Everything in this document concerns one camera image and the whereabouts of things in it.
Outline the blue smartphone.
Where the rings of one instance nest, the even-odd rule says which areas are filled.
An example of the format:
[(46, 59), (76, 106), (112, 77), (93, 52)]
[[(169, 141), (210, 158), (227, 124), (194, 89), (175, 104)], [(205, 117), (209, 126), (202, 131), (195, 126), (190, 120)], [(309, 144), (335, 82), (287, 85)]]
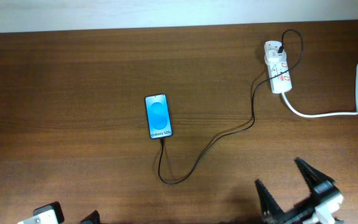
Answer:
[(145, 97), (145, 108), (151, 139), (166, 138), (173, 134), (167, 96), (165, 94)]

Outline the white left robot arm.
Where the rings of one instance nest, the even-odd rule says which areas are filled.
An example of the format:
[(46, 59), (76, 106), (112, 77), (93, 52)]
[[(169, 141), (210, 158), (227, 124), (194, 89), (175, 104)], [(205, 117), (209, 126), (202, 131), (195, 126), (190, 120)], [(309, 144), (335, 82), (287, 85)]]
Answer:
[[(62, 224), (65, 222), (62, 207), (58, 201), (36, 208), (32, 217), (19, 221), (18, 224)], [(80, 221), (80, 224), (102, 224), (100, 214), (94, 210)]]

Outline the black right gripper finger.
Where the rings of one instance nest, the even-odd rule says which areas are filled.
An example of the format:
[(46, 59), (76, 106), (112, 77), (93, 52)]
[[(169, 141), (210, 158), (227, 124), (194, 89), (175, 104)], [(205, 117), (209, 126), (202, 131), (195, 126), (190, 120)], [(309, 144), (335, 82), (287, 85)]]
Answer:
[(260, 179), (255, 181), (255, 186), (259, 196), (262, 221), (264, 223), (283, 223), (284, 211)]
[(295, 159), (295, 164), (312, 194), (323, 194), (333, 188), (333, 178), (310, 166), (300, 157)]

